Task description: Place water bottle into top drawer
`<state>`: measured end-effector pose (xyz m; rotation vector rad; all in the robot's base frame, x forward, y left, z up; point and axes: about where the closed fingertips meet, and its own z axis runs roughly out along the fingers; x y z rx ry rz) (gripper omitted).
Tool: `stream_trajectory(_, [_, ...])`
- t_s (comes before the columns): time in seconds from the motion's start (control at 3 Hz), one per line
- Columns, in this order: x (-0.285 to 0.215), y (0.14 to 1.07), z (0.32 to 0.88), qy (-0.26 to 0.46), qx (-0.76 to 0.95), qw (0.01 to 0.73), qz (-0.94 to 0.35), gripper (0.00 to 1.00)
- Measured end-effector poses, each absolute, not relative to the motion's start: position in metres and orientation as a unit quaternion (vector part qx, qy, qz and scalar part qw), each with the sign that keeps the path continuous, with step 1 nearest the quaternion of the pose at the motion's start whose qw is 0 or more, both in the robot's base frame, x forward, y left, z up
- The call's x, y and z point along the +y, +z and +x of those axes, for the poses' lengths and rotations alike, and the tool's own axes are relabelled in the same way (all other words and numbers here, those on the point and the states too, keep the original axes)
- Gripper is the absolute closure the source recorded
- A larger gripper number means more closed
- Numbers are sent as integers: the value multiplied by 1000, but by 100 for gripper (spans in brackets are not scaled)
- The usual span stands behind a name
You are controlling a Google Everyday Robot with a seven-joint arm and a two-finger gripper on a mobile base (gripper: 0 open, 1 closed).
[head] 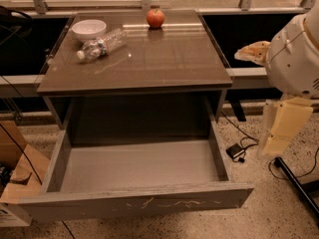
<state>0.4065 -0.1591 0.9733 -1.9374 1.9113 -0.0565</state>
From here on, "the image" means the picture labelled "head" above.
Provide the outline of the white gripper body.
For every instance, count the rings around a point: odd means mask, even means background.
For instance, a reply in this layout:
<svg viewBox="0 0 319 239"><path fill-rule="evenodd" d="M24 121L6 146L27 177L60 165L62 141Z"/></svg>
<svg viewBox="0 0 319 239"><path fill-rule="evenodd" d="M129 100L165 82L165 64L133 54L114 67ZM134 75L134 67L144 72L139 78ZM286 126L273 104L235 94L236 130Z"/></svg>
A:
<svg viewBox="0 0 319 239"><path fill-rule="evenodd" d="M272 86L294 96L319 98L319 16L297 15L272 39L266 59Z"/></svg>

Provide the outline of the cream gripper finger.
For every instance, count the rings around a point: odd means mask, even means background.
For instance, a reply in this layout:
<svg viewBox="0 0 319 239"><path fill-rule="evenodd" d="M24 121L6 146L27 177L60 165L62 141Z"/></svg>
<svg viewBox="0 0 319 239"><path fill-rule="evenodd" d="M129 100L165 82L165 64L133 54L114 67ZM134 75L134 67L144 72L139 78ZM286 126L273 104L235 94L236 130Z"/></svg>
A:
<svg viewBox="0 0 319 239"><path fill-rule="evenodd" d="M252 43L239 49L234 54L234 58L236 60L248 61L259 66L264 66L266 64L266 55L269 46L270 43L268 41L258 41Z"/></svg>
<svg viewBox="0 0 319 239"><path fill-rule="evenodd" d="M313 114L313 102L301 97L267 100L263 108L262 133L258 147L261 158L283 154L292 139Z"/></svg>

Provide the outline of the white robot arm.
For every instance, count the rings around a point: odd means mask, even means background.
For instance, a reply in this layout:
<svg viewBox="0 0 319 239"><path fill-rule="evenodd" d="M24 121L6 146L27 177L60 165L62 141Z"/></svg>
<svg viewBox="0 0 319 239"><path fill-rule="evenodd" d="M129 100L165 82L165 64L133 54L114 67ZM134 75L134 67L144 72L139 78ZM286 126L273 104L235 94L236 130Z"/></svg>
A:
<svg viewBox="0 0 319 239"><path fill-rule="evenodd" d="M282 93L264 107L258 149L262 156L279 156L309 121L319 98L319 5L293 17L271 41L237 50L234 58L264 67L271 86Z"/></svg>

